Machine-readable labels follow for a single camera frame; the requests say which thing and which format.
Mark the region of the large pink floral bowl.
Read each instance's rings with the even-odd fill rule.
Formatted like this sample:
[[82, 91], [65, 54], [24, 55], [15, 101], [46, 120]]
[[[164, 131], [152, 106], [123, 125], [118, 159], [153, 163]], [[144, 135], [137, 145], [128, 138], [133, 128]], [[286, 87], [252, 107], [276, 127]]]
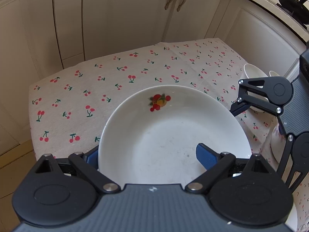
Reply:
[[285, 143], [285, 136], [281, 131], [279, 123], [277, 123], [272, 130], [270, 139], [270, 149], [277, 163], [279, 163], [282, 158]]

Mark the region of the white floral bowl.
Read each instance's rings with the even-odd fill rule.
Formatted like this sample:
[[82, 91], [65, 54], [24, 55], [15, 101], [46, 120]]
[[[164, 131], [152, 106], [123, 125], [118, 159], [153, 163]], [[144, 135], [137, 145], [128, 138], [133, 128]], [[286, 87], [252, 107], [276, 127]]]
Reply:
[[[243, 67], [243, 73], [241, 75], [241, 79], [247, 79], [247, 78], [264, 78], [268, 77], [261, 69], [258, 67], [254, 66], [253, 64], [245, 64]], [[265, 97], [262, 97], [260, 95], [248, 92], [248, 95], [256, 97], [258, 99], [264, 100], [268, 102], [268, 99]]]
[[274, 71], [269, 71], [269, 76], [270, 76], [270, 77], [279, 77], [280, 75], [277, 74], [277, 73], [274, 72]]

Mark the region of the white fruit plate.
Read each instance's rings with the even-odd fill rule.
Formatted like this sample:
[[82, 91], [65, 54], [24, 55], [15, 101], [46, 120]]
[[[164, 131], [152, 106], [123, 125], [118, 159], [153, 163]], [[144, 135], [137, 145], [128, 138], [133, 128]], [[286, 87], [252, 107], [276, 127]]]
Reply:
[[98, 169], [120, 186], [187, 185], [205, 171], [196, 158], [200, 143], [218, 153], [251, 156], [241, 125], [216, 99], [185, 86], [150, 87], [111, 114], [99, 142]]

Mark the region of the cherry print tablecloth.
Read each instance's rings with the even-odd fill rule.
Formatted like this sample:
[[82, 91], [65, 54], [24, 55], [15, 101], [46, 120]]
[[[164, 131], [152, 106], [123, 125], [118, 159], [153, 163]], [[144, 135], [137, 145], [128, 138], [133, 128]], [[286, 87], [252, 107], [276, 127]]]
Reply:
[[36, 157], [87, 152], [101, 138], [113, 110], [130, 95], [155, 85], [192, 87], [230, 108], [248, 62], [218, 38], [157, 43], [81, 62], [29, 91]]

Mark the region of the black wok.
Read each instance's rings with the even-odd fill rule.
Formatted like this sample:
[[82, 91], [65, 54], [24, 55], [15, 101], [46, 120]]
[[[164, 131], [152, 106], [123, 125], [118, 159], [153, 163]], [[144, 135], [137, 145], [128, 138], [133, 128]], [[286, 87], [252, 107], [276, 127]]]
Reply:
[[301, 24], [308, 25], [308, 8], [304, 3], [308, 0], [279, 0], [281, 6], [289, 11], [294, 19]]

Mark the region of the white kitchen cabinets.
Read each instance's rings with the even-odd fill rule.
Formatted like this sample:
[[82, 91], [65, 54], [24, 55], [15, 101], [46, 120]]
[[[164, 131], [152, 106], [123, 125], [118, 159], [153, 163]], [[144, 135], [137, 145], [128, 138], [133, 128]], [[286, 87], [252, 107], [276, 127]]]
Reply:
[[[1, 152], [30, 138], [32, 83], [95, 57], [212, 37], [227, 1], [1, 0]], [[308, 40], [278, 0], [250, 1]]]

